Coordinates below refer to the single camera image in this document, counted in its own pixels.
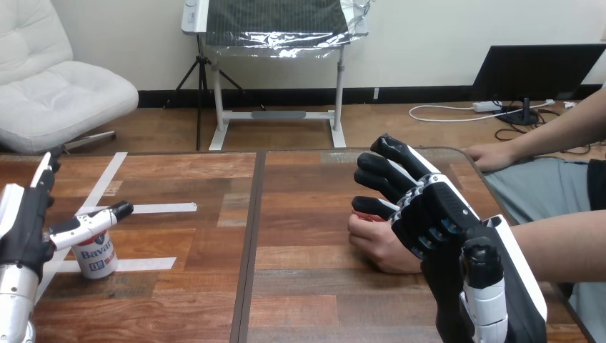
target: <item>wooden table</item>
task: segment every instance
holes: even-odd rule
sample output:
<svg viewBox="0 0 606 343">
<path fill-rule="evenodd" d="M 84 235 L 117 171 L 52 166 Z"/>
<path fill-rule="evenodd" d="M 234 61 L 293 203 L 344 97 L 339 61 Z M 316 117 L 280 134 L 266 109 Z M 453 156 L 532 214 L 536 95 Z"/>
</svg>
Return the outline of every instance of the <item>wooden table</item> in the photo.
<svg viewBox="0 0 606 343">
<path fill-rule="evenodd" d="M 99 281 L 57 274 L 34 312 L 38 342 L 439 342 L 420 275 L 378 272 L 347 241 L 362 150 L 127 156 L 100 205 L 194 202 L 111 230 L 120 259 L 176 257 L 171 270 Z M 419 149 L 481 217 L 503 213 L 466 156 Z M 48 223 L 69 218 L 111 156 L 65 156 Z M 0 183 L 37 159 L 0 156 Z M 550 342 L 587 342 L 548 284 Z"/>
</svg>

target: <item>tape marking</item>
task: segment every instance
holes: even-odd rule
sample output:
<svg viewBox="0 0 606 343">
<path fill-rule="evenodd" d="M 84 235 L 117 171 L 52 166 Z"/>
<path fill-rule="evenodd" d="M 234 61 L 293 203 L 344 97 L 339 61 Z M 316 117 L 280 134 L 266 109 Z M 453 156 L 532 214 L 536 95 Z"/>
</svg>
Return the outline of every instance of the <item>tape marking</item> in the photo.
<svg viewBox="0 0 606 343">
<path fill-rule="evenodd" d="M 106 208 L 107 206 L 88 207 L 83 209 L 83 213 L 95 212 Z M 178 204 L 150 204 L 134 205 L 134 211 L 132 214 L 195 212 L 197 210 L 198 205 L 196 205 L 195 202 L 183 202 Z"/>
<path fill-rule="evenodd" d="M 99 180 L 96 182 L 95 186 L 91 190 L 91 194 L 89 194 L 89 196 L 86 198 L 84 204 L 82 204 L 82 207 L 80 207 L 76 215 L 86 213 L 82 211 L 84 207 L 95 207 L 99 203 L 99 200 L 101 200 L 103 193 L 105 193 L 105 190 L 109 186 L 109 182 L 111 182 L 111 179 L 114 178 L 114 175 L 116 175 L 116 172 L 118 172 L 118 168 L 120 168 L 122 162 L 126 158 L 126 154 L 126 152 L 118 152 L 114 155 L 114 158 L 111 159 L 111 161 L 103 171 L 103 174 L 101 174 Z M 67 256 L 68 252 L 69 249 L 63 249 L 58 252 L 55 252 L 53 258 L 49 262 L 44 264 L 44 273 L 42 274 L 42 280 L 38 285 L 38 291 L 36 292 L 36 302 L 34 304 L 37 304 L 40 298 L 42 298 L 42 294 L 44 293 L 44 291 L 46 291 L 46 288 L 51 283 L 51 280 L 55 276 L 55 273 L 63 264 L 63 260 Z"/>
<path fill-rule="evenodd" d="M 119 259 L 116 272 L 144 272 L 149 270 L 172 269 L 176 257 L 162 257 L 158 259 Z M 58 273 L 79 273 L 78 261 L 63 261 Z"/>
<path fill-rule="evenodd" d="M 111 162 L 109 162 L 107 168 L 105 169 L 103 174 L 101 174 L 99 180 L 96 182 L 95 187 L 93 187 L 93 189 L 91 190 L 91 194 L 89 194 L 89 197 L 84 200 L 82 207 L 80 207 L 78 212 L 76 212 L 77 216 L 83 213 L 88 213 L 86 211 L 87 208 L 95 207 L 99 203 L 99 200 L 101 200 L 103 193 L 105 193 L 105 190 L 109 186 L 109 182 L 111 182 L 111 180 L 114 178 L 114 175 L 116 175 L 116 173 L 118 172 L 118 168 L 120 168 L 122 162 L 126 158 L 126 154 L 126 152 L 117 152 L 114 155 L 114 158 L 111 159 Z"/>
</svg>

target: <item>robotic hand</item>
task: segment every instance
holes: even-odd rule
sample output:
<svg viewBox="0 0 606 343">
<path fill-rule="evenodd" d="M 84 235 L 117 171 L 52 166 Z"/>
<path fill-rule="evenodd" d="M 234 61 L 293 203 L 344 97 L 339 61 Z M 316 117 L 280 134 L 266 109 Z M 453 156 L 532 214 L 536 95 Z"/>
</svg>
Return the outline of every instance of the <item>robotic hand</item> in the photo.
<svg viewBox="0 0 606 343">
<path fill-rule="evenodd" d="M 444 174 L 393 137 L 370 149 L 376 154 L 359 156 L 354 179 L 388 201 L 355 197 L 352 206 L 391 220 L 422 260 L 442 340 L 546 342 L 545 299 L 505 219 L 482 222 Z"/>
<path fill-rule="evenodd" d="M 56 250 L 86 241 L 133 212 L 132 204 L 119 202 L 43 231 L 60 153 L 44 155 L 28 188 L 7 184 L 0 197 L 0 342 L 34 343 L 29 320 L 42 266 Z"/>
</svg>

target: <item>person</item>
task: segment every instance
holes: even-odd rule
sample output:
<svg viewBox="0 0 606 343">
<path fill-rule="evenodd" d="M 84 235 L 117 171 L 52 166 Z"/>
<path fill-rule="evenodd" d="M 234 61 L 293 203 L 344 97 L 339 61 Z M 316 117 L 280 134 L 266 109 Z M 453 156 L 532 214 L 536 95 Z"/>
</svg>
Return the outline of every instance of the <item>person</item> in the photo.
<svg viewBox="0 0 606 343">
<path fill-rule="evenodd" d="M 511 229 L 537 280 L 576 283 L 570 303 L 596 342 L 606 342 L 606 161 L 536 156 L 603 139 L 606 89 L 511 141 L 465 149 L 519 223 Z M 388 222 L 353 211 L 348 230 L 383 272 L 420 273 Z"/>
</svg>

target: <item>can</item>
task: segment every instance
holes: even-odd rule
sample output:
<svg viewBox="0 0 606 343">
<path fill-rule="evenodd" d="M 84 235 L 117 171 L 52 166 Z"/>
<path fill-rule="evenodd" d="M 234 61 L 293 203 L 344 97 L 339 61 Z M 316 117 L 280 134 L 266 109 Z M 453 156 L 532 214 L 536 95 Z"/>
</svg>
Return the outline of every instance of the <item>can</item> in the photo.
<svg viewBox="0 0 606 343">
<path fill-rule="evenodd" d="M 107 230 L 71 249 L 82 275 L 87 279 L 101 279 L 118 269 L 118 256 Z"/>
</svg>

